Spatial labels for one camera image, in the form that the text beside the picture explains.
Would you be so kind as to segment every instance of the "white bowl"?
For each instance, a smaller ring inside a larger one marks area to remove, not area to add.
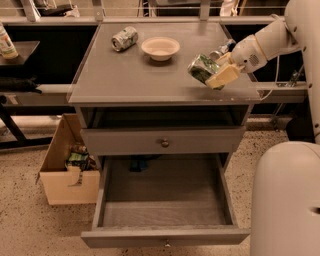
[[[141,49],[153,60],[168,60],[180,50],[180,44],[169,37],[152,37],[145,40]]]

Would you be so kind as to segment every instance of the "white container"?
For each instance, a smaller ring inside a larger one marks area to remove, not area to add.
[[[0,52],[4,59],[13,59],[19,55],[2,23],[0,23]]]

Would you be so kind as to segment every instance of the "terrazzo floor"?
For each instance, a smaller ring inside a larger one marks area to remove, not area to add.
[[[47,136],[54,126],[36,131],[25,127],[26,136]],[[0,142],[10,135],[0,126]],[[287,141],[282,130],[246,131],[226,170],[226,180],[240,228],[250,228],[251,194],[255,167],[270,147]],[[50,206],[41,182],[35,183],[48,146],[0,151],[0,255],[86,256],[248,256],[250,236],[240,245],[157,248],[90,249],[81,231],[90,230],[95,205]]]

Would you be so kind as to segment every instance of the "closed drawer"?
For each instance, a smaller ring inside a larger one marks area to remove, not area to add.
[[[233,152],[245,128],[229,129],[83,129],[94,155],[184,154]]]
[[[106,160],[89,247],[238,244],[239,229],[218,155],[164,155],[143,172]]]

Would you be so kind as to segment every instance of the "cardboard box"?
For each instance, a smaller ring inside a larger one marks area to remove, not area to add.
[[[82,184],[74,186],[80,172],[65,170],[70,146],[83,143],[80,129],[76,114],[64,114],[49,146],[40,169],[40,179],[50,205],[96,203],[100,172],[84,171]]]

